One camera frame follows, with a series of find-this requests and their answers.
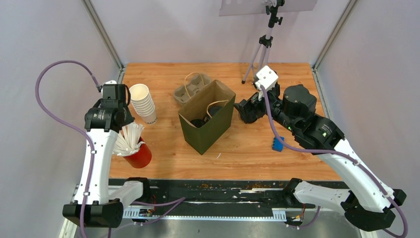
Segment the wooden table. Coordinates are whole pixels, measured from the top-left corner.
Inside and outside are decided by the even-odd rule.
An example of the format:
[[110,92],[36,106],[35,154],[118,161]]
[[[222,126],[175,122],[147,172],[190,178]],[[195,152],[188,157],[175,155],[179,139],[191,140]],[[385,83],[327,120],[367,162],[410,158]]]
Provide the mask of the wooden table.
[[[271,63],[279,74],[281,97],[286,87],[303,84],[318,98],[316,111],[323,115],[318,92],[307,63]],[[113,156],[110,177],[147,177],[149,179],[246,179],[246,180],[340,180],[324,162],[311,154],[281,153],[271,149],[274,135],[267,116],[245,124],[234,110],[232,126],[204,154],[200,155],[184,140],[179,122],[180,106],[172,94],[190,72],[203,72],[218,79],[236,93],[236,102],[248,99],[256,90],[248,78],[241,84],[245,63],[130,63],[123,83],[129,87],[146,84],[157,110],[157,122],[146,125],[130,105],[137,123],[145,126],[142,137],[152,151],[152,161],[142,169],[131,167],[124,158]],[[287,143],[299,146],[289,131],[276,123]]]

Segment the gray floor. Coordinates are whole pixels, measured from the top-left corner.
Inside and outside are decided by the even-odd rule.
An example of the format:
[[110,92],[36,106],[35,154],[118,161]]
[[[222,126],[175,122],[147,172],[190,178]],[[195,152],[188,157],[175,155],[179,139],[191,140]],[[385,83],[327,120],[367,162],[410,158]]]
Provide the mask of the gray floor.
[[[307,211],[309,222],[314,212]],[[89,238],[106,237],[107,229],[87,229]],[[112,238],[360,238],[360,232],[335,212],[321,212],[309,228],[294,230],[278,222],[161,220],[148,226],[129,226]]]

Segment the tripod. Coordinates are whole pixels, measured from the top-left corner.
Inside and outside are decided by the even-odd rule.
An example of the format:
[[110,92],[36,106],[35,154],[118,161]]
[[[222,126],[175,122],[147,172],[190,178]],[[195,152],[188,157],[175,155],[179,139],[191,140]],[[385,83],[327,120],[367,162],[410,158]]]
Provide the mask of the tripod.
[[261,52],[261,56],[260,56],[260,62],[258,63],[258,70],[257,71],[259,71],[264,65],[266,65],[268,63],[268,56],[270,55],[271,42],[273,41],[273,37],[271,36],[271,33],[273,32],[274,25],[276,23],[281,25],[281,22],[283,21],[283,17],[278,18],[277,13],[278,13],[278,8],[280,6],[283,6],[284,2],[285,2],[285,0],[277,0],[277,5],[276,6],[274,6],[274,5],[265,6],[265,12],[267,13],[267,15],[271,14],[270,20],[268,22],[267,34],[260,37],[258,47],[255,50],[254,55],[252,56],[250,65],[247,69],[247,72],[245,73],[245,77],[244,77],[244,79],[242,79],[242,84],[244,84],[245,81],[247,80],[248,74],[249,74],[251,69],[252,69],[253,74],[254,74],[254,61],[255,61],[255,58],[258,55],[258,51],[260,51],[261,46],[264,46],[264,47],[262,48],[262,52]]

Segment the egg carton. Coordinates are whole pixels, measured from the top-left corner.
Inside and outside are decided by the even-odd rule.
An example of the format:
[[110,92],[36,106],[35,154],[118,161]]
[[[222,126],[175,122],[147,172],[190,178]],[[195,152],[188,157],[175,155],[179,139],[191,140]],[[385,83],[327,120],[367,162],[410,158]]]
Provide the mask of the egg carton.
[[206,85],[211,83],[212,79],[209,76],[203,73],[200,73],[200,75],[195,74],[191,78],[190,82],[186,85],[186,87],[184,85],[181,85],[175,89],[175,91],[173,92],[173,97],[179,105],[183,106],[190,100],[190,97],[188,97],[188,94],[185,88],[187,88],[190,96],[194,97],[194,95],[196,95],[197,92],[199,92]]

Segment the stack of paper cups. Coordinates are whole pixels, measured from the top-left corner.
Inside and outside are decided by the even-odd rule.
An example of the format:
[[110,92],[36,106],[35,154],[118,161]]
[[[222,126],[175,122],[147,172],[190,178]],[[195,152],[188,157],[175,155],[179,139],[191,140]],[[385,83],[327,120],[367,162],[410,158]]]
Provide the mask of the stack of paper cups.
[[131,104],[146,124],[154,124],[157,120],[155,104],[149,88],[144,84],[136,84],[130,88]]

